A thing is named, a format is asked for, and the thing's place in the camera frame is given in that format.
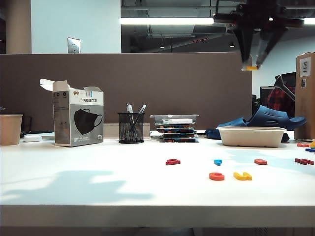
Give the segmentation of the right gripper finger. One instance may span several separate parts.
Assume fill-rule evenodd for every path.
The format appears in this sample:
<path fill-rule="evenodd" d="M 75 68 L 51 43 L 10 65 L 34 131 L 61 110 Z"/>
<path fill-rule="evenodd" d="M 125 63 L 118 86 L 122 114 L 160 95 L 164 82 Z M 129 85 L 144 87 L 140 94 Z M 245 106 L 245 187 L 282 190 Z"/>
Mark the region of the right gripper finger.
<path fill-rule="evenodd" d="M 233 30 L 241 52 L 242 70 L 248 71 L 249 58 L 251 53 L 253 29 L 252 28 L 235 28 Z"/>
<path fill-rule="evenodd" d="M 259 44 L 257 49 L 257 58 L 255 65 L 259 69 L 271 50 L 275 47 L 281 37 L 287 32 L 287 27 L 277 27 L 271 29 L 262 29 L 259 34 Z"/>

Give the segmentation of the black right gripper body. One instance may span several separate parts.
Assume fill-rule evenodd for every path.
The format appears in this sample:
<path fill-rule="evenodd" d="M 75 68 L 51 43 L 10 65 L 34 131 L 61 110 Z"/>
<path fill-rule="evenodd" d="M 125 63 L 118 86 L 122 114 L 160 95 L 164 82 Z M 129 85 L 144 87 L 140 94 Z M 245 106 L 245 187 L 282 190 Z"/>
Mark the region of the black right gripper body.
<path fill-rule="evenodd" d="M 277 28 L 301 28 L 303 19 L 286 16 L 286 8 L 277 0 L 248 0 L 240 3 L 230 13 L 216 12 L 215 23 L 231 25 L 233 30 L 271 30 Z"/>

